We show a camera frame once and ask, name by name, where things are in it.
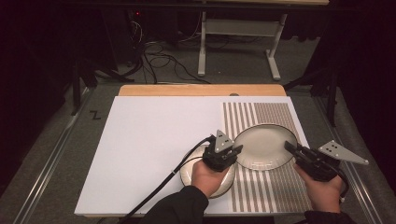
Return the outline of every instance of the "wooden table edge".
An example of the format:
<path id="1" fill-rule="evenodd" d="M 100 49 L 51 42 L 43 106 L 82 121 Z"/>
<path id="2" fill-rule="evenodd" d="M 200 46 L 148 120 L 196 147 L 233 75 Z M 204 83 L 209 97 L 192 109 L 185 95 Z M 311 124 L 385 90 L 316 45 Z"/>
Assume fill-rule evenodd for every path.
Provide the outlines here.
<path id="1" fill-rule="evenodd" d="M 124 85 L 119 96 L 286 96 L 279 84 Z"/>

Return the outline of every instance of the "white plate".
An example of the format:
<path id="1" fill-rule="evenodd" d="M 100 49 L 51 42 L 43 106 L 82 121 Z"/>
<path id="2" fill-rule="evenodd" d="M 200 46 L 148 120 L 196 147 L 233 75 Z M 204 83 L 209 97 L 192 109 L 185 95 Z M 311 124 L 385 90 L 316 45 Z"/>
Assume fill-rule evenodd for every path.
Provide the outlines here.
<path id="1" fill-rule="evenodd" d="M 191 174 L 192 174 L 192 166 L 198 161 L 201 160 L 205 147 L 207 146 L 199 146 L 195 149 L 194 152 L 187 158 L 187 161 L 196 157 L 200 157 L 198 159 L 194 159 L 192 161 L 187 162 L 184 166 L 180 168 L 180 177 L 181 182 L 183 182 L 184 186 L 188 186 L 191 184 Z M 227 192 L 230 189 L 231 185 L 233 184 L 233 179 L 235 178 L 235 167 L 232 165 L 228 170 L 226 176 L 224 176 L 223 181 L 221 182 L 220 188 L 210 196 L 210 198 L 217 198 Z"/>
<path id="2" fill-rule="evenodd" d="M 234 140 L 243 145 L 237 162 L 251 170 L 272 170 L 293 157 L 285 149 L 285 141 L 297 147 L 297 138 L 289 129 L 276 124 L 260 124 L 242 131 Z"/>

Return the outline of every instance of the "hand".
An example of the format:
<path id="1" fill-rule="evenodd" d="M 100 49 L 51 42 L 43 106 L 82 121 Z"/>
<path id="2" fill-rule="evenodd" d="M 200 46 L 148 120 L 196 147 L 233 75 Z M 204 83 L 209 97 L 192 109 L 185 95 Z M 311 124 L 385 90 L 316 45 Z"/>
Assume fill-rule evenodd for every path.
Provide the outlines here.
<path id="1" fill-rule="evenodd" d="M 192 167 L 191 184 L 200 189 L 206 195 L 206 198 L 209 198 L 219 189 L 229 169 L 227 168 L 221 173 L 216 172 L 207 167 L 202 160 L 199 160 Z"/>
<path id="2" fill-rule="evenodd" d="M 308 198 L 311 200 L 312 208 L 320 212 L 340 213 L 340 192 L 342 179 L 336 176 L 329 182 L 314 180 L 300 166 L 294 164 L 294 169 L 304 180 Z"/>

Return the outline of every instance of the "black sleeve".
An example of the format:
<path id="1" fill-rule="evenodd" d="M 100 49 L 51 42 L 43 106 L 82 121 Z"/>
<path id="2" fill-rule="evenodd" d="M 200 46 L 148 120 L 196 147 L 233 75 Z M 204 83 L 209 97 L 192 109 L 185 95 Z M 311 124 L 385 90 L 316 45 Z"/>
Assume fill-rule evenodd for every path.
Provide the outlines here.
<path id="1" fill-rule="evenodd" d="M 306 211 L 308 224 L 356 224 L 346 213 L 328 213 L 318 211 Z"/>
<path id="2" fill-rule="evenodd" d="M 139 224 L 201 224 L 208 204 L 208 199 L 198 188 L 187 186 L 158 201 Z"/>

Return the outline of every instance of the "striped mat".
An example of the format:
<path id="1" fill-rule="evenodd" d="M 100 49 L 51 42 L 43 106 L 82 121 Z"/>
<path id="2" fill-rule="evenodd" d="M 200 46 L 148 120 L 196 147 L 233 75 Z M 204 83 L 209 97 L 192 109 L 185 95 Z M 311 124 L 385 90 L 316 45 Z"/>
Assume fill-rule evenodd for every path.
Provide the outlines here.
<path id="1" fill-rule="evenodd" d="M 287 103 L 223 103 L 224 131 L 235 139 L 245 129 L 273 123 L 291 130 L 300 142 Z M 305 185 L 294 171 L 294 159 L 270 171 L 235 165 L 235 180 L 227 192 L 229 208 L 237 213 L 303 213 L 311 209 Z"/>

